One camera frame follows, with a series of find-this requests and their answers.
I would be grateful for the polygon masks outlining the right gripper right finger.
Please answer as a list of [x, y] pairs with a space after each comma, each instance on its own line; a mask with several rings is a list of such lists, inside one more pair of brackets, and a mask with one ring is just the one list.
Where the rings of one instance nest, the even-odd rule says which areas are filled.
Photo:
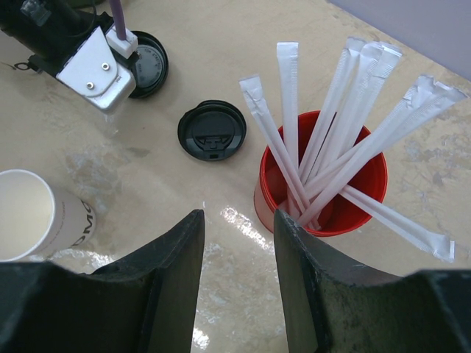
[[470, 271], [406, 277], [369, 267], [274, 217], [290, 352], [468, 352]]

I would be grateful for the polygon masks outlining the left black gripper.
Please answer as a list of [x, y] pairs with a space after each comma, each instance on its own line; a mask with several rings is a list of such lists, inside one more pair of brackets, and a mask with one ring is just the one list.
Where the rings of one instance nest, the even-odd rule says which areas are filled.
[[56, 74], [96, 29], [113, 26], [98, 14], [95, 1], [74, 7], [70, 1], [2, 1], [1, 31], [32, 51], [27, 66]]

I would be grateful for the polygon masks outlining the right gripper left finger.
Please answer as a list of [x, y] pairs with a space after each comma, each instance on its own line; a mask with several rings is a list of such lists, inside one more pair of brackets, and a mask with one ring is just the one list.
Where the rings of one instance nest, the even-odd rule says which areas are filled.
[[189, 352], [205, 214], [91, 274], [51, 262], [1, 265], [3, 352]]

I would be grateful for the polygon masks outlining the white paper cup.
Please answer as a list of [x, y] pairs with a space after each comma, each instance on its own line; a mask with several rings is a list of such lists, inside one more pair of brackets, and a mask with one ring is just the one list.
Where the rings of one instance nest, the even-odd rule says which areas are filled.
[[96, 229], [89, 203], [37, 174], [1, 172], [1, 261], [15, 262], [45, 252], [79, 246]]

